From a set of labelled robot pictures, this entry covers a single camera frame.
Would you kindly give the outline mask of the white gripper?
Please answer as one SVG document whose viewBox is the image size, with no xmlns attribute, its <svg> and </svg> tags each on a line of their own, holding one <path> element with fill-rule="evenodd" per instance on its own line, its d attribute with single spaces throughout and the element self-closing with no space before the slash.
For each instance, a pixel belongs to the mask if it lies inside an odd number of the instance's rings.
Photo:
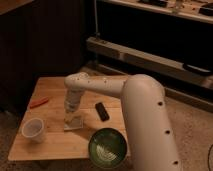
<svg viewBox="0 0 213 171">
<path fill-rule="evenodd" d="M 83 91 L 71 89 L 67 90 L 64 100 L 64 108 L 68 116 L 72 116 L 73 113 L 78 110 L 82 95 Z"/>
</svg>

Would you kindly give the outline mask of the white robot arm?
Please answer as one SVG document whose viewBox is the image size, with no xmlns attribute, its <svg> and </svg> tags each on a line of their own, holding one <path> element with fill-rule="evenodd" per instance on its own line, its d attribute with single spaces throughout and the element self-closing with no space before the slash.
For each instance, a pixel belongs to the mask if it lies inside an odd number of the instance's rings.
<svg viewBox="0 0 213 171">
<path fill-rule="evenodd" d="M 74 113 L 85 91 L 118 98 L 134 171 L 183 171 L 165 104 L 165 89 L 153 77 L 95 78 L 85 72 L 68 75 L 64 107 Z"/>
</svg>

